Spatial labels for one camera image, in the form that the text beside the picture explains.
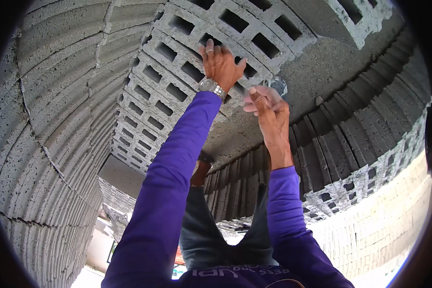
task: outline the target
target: finger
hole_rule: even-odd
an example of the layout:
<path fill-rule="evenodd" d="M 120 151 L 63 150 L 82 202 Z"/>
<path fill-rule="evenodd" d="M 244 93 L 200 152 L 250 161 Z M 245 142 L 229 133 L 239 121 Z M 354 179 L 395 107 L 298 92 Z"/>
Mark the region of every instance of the finger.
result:
<path fill-rule="evenodd" d="M 257 111 L 256 106 L 253 103 L 246 104 L 243 106 L 243 111 L 245 112 L 254 112 Z"/>
<path fill-rule="evenodd" d="M 247 60 L 248 60 L 248 58 L 245 57 L 242 60 L 240 60 L 237 64 L 237 69 L 239 71 L 241 71 L 242 73 L 243 73 L 243 71 L 245 71 Z"/>
<path fill-rule="evenodd" d="M 278 94 L 277 90 L 262 85 L 253 85 L 253 87 L 259 91 L 262 95 L 266 96 L 272 104 L 282 101 L 282 97 Z"/>
<path fill-rule="evenodd" d="M 198 45 L 198 54 L 202 56 L 203 63 L 206 63 L 208 61 L 208 55 L 206 54 L 205 46 L 203 46 L 202 44 Z"/>
<path fill-rule="evenodd" d="M 215 55 L 222 54 L 222 52 L 221 52 L 221 46 L 219 46 L 219 45 L 215 46 L 214 53 L 215 53 Z"/>
<path fill-rule="evenodd" d="M 229 46 L 227 46 L 225 44 L 221 45 L 221 51 L 222 51 L 222 54 L 232 54 L 232 50 L 229 48 Z"/>
<path fill-rule="evenodd" d="M 208 41 L 206 42 L 206 54 L 208 55 L 208 60 L 213 59 L 214 56 L 214 42 L 213 39 L 208 39 Z"/>
<path fill-rule="evenodd" d="M 257 111 L 261 115 L 270 109 L 267 105 L 267 98 L 260 94 L 256 89 L 250 88 L 250 97 Z"/>

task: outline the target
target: crack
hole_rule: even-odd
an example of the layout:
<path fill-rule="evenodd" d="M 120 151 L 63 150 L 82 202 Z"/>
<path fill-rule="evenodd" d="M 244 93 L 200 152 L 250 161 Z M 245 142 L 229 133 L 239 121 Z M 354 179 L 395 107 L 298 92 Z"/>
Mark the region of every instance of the crack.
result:
<path fill-rule="evenodd" d="M 52 229 L 52 228 L 61 228 L 61 227 L 77 227 L 77 228 L 85 228 L 85 227 L 91 227 L 91 226 L 93 226 L 93 225 L 82 225 L 82 226 L 80 226 L 80 225 L 59 225 L 59 226 L 55 226 L 55 225 L 48 225 L 48 224 L 44 224 L 44 223 L 38 223 L 38 222 L 35 222 L 35 221 L 33 221 L 33 220 L 31 220 L 31 221 L 26 221 L 26 220 L 24 220 L 24 219 L 22 219 L 21 217 L 8 217 L 8 216 L 6 216 L 6 214 L 5 213 L 3 213 L 3 212 L 1 212 L 0 211 L 0 215 L 1 216 L 3 216 L 3 217 L 5 217 L 5 218 L 7 218 L 8 220 L 10 220 L 10 221 L 15 221 L 15 222 L 19 222 L 19 223 L 24 223 L 24 224 L 26 224 L 26 225 L 37 225 L 37 226 L 39 226 L 39 227 L 46 227 L 46 228 L 50 228 L 50 229 Z"/>

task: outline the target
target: stack of concrete blocks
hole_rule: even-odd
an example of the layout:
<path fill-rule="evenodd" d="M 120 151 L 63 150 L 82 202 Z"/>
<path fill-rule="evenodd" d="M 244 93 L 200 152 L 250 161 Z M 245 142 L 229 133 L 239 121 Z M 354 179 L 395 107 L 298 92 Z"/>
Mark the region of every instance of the stack of concrete blocks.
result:
<path fill-rule="evenodd" d="M 367 71 L 292 124 L 290 145 L 306 221 L 321 221 L 356 205 L 409 165 L 424 147 L 430 103 L 425 63 L 414 38 L 404 30 Z M 263 149 L 250 153 L 262 154 Z M 245 158 L 207 177 L 207 202 L 217 203 L 209 205 L 214 215 L 220 212 L 218 207 L 227 206 L 232 193 L 238 197 L 265 183 L 268 176 L 256 161 L 242 165 L 235 174 L 230 172 Z M 230 213 L 215 218 L 251 215 L 246 209 Z"/>
<path fill-rule="evenodd" d="M 0 217 L 42 287 L 70 287 L 85 264 L 116 102 L 158 8 L 140 2 L 36 1 L 6 50 Z"/>
<path fill-rule="evenodd" d="M 123 193 L 99 176 L 98 180 L 104 204 L 122 213 L 132 213 L 134 205 L 136 205 L 136 199 L 132 198 L 127 193 Z"/>
<path fill-rule="evenodd" d="M 228 45 L 236 61 L 248 58 L 243 77 L 229 91 L 216 116 L 215 122 L 222 122 L 243 104 L 245 89 L 270 79 L 283 63 L 317 41 L 280 1 L 267 11 L 242 1 L 239 4 L 231 0 L 173 0 L 157 9 L 150 36 L 144 40 L 138 65 L 119 102 L 112 145 L 116 157 L 143 174 L 147 172 L 204 78 L 199 43 L 213 38 L 216 45 Z"/>
<path fill-rule="evenodd" d="M 362 49 L 370 33 L 392 16 L 390 0 L 283 0 L 319 36 Z M 272 0 L 257 1 L 269 3 Z"/>

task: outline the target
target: curved concrete wall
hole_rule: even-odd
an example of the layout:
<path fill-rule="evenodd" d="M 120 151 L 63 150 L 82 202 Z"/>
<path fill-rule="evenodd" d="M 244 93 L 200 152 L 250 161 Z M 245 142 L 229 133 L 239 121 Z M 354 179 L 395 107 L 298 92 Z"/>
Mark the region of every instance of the curved concrete wall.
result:
<path fill-rule="evenodd" d="M 36 1 L 10 41 L 0 83 L 0 217 L 42 287 L 69 287 L 85 264 L 117 98 L 157 2 Z"/>

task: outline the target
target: hand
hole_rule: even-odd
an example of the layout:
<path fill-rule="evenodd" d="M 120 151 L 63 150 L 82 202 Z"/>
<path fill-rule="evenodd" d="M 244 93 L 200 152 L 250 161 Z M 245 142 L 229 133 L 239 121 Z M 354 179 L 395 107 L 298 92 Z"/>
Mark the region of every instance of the hand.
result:
<path fill-rule="evenodd" d="M 243 58 L 236 65 L 229 47 L 214 46 L 213 39 L 208 39 L 206 47 L 199 45 L 198 52 L 203 58 L 206 77 L 216 81 L 226 93 L 242 78 L 247 58 Z"/>
<path fill-rule="evenodd" d="M 253 86 L 245 97 L 243 110 L 258 116 L 259 128 L 271 158 L 271 169 L 293 166 L 288 122 L 290 110 L 277 91 L 264 86 Z"/>

